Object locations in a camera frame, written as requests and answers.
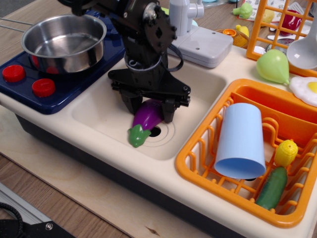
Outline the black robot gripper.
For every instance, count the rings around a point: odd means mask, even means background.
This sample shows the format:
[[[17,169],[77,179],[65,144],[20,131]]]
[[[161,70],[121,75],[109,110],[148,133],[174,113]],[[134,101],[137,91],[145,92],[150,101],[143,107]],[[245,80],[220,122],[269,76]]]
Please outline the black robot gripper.
[[[163,102],[164,121],[170,123],[178,107],[189,106],[190,87],[171,74],[165,60],[158,59],[151,66],[132,59],[126,59],[125,63],[125,69],[111,70],[108,77],[130,113],[137,112],[143,97],[156,99]]]

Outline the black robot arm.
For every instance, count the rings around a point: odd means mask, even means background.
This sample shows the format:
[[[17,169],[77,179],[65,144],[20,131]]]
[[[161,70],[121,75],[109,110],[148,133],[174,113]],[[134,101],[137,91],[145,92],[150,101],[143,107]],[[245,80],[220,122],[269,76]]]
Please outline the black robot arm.
[[[62,0],[76,16],[93,9],[110,18],[125,47],[126,69],[108,72],[112,89],[121,94],[129,112],[135,114],[143,98],[162,102],[163,119],[172,122],[180,106],[188,106],[190,87],[172,72],[183,66],[182,53],[173,45],[176,27],[157,0]],[[181,59],[174,68],[168,66],[167,51]]]

